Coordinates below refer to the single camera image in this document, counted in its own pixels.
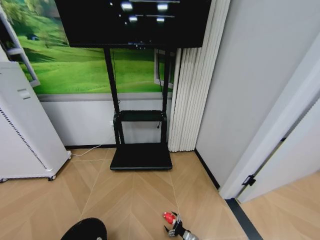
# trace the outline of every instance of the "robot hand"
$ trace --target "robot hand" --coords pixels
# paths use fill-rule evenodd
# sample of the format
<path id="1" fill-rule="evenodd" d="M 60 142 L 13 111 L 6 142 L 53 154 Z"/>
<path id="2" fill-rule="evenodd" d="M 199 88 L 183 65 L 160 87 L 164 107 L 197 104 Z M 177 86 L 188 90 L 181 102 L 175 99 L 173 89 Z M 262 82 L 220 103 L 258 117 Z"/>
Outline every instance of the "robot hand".
<path id="1" fill-rule="evenodd" d="M 164 213 L 164 218 L 166 218 L 166 220 L 170 223 L 173 224 L 173 229 L 169 230 L 166 226 L 164 226 L 165 230 L 168 233 L 169 237 L 176 237 L 178 235 L 180 235 L 184 240 L 199 240 L 199 238 L 195 235 L 193 235 L 190 231 L 186 230 L 185 228 L 183 228 L 183 223 L 181 221 L 181 217 L 179 214 L 176 214 L 175 212 L 173 212 L 173 216 L 171 213 Z"/>

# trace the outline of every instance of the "black baseboard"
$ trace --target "black baseboard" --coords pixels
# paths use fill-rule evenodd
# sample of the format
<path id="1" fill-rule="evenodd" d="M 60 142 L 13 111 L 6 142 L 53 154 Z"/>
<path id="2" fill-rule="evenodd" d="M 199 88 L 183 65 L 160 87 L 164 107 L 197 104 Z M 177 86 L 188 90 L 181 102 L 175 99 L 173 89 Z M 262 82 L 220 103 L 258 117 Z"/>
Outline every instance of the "black baseboard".
<path id="1" fill-rule="evenodd" d="M 70 145 L 70 146 L 64 146 L 66 149 L 92 149 L 97 145 Z M 101 146 L 98 146 L 97 149 L 110 149 L 110 148 L 116 148 L 117 146 L 115 144 L 102 144 Z"/>
<path id="2" fill-rule="evenodd" d="M 239 224 L 241 225 L 243 231 L 247 235 L 250 240 L 263 240 L 255 226 L 252 224 L 250 219 L 247 217 L 245 212 L 239 206 L 237 200 L 234 198 L 226 199 L 226 203 L 228 204 L 229 208 L 233 212 L 235 218 L 238 220 Z"/>
<path id="3" fill-rule="evenodd" d="M 212 174 L 212 172 L 210 171 L 210 169 L 208 168 L 207 164 L 205 163 L 205 161 L 203 160 L 203 158 L 201 157 L 200 153 L 198 152 L 198 150 L 196 148 L 194 149 L 194 152 L 197 155 L 198 159 L 200 160 L 201 164 L 203 165 L 206 173 L 209 175 L 211 181 L 213 182 L 213 185 L 218 190 L 220 188 L 220 185 L 217 182 L 215 176 Z"/>

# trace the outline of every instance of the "black tv stand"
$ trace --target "black tv stand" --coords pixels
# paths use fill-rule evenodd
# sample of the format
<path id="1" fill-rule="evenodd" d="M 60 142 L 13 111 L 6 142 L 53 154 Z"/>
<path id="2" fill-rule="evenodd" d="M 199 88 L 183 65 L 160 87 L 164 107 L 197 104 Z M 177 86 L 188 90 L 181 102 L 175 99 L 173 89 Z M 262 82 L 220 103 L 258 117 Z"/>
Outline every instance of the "black tv stand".
<path id="1" fill-rule="evenodd" d="M 162 110 L 123 110 L 120 111 L 117 87 L 109 48 L 104 48 L 113 106 L 113 128 L 116 151 L 111 170 L 169 170 L 172 162 L 167 145 L 167 98 L 169 85 L 170 51 L 165 51 L 164 84 Z M 122 122 L 161 122 L 159 143 L 125 143 Z"/>

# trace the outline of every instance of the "door hinge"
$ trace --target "door hinge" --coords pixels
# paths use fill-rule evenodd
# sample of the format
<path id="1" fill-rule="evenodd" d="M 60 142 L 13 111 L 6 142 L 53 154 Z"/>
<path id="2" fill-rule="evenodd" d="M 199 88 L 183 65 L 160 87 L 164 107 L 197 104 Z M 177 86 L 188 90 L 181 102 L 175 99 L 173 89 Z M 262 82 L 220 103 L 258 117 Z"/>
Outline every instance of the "door hinge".
<path id="1" fill-rule="evenodd" d="M 246 177 L 246 179 L 244 180 L 242 185 L 243 186 L 248 186 L 248 185 L 252 186 L 255 182 L 256 182 L 255 175 L 249 175 Z"/>

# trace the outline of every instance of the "air purifier vent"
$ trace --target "air purifier vent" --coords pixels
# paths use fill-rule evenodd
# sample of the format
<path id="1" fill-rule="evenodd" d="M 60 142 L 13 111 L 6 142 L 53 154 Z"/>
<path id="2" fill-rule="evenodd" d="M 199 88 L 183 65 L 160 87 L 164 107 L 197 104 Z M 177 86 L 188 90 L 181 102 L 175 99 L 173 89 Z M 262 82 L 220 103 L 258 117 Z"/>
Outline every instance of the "air purifier vent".
<path id="1" fill-rule="evenodd" d="M 35 153 L 35 151 L 32 149 L 32 147 L 29 145 L 29 143 L 26 141 L 24 136 L 21 134 L 21 132 L 16 128 L 16 126 L 12 123 L 10 118 L 5 114 L 5 112 L 0 107 L 0 113 L 5 118 L 5 120 L 10 124 L 10 126 L 13 128 L 13 130 L 16 132 L 16 134 L 21 138 L 23 143 L 27 146 L 27 148 L 31 151 L 31 153 L 35 156 L 35 158 L 41 163 L 41 165 L 44 167 L 44 169 L 47 170 L 47 167 L 44 165 L 44 163 L 41 161 L 41 159 L 38 157 L 38 155 Z"/>

